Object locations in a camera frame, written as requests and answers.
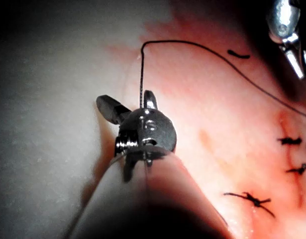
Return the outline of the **right arm needle driver jaw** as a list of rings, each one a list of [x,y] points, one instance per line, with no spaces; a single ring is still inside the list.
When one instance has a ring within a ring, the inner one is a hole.
[[[100,114],[112,124],[122,124],[131,113],[131,110],[108,95],[98,96],[96,105]]]
[[[144,91],[143,108],[157,110],[157,100],[154,93],[151,90]]]

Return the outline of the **right arm needle driver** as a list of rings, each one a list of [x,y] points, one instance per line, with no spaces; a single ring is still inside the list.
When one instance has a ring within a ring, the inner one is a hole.
[[[173,152],[176,144],[176,130],[168,117],[156,109],[139,108],[120,124],[115,139],[115,154],[145,145]]]

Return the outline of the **left arm needle driver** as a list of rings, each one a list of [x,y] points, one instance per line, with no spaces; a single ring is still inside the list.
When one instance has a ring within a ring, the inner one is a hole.
[[[300,51],[299,20],[301,2],[299,0],[273,0],[268,4],[266,22],[269,37],[282,51]]]

